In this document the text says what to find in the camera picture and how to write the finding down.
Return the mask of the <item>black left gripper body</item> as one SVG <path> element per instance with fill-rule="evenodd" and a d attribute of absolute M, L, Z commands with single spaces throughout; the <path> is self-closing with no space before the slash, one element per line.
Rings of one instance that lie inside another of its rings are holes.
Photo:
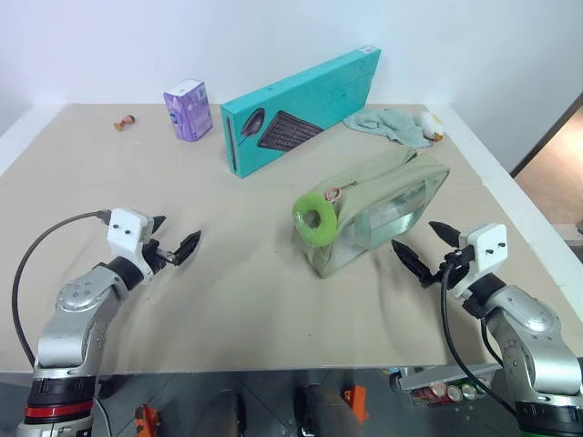
<path fill-rule="evenodd" d="M 142 256 L 154 274 L 164 269 L 167 264 L 179 265 L 178 257 L 173 252 L 161 249 L 155 239 L 151 239 L 143 246 Z"/>

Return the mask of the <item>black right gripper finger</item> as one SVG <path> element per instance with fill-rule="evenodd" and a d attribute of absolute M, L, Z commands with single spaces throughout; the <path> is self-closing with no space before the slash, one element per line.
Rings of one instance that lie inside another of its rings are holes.
<path fill-rule="evenodd" d="M 418 255 L 412 249 L 394 239 L 392 240 L 392 247 L 397 258 L 417 277 L 423 288 L 432 285 L 431 270 L 419 259 Z"/>
<path fill-rule="evenodd" d="M 459 238 L 460 238 L 460 231 L 454 229 L 450 225 L 447 225 L 443 222 L 438 221 L 429 221 L 429 226 L 435 232 L 435 234 L 444 241 L 447 245 L 452 248 L 459 248 Z"/>

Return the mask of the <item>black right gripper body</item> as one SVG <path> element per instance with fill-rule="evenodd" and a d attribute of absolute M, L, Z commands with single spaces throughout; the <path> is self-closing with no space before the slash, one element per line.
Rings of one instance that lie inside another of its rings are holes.
<path fill-rule="evenodd" d="M 421 286 L 426 289 L 435 283 L 446 285 L 452 290 L 469 272 L 469 264 L 475 259 L 475 249 L 468 246 L 457 249 L 445 255 L 445 261 L 439 266 L 435 274 L 428 272 L 421 279 Z"/>

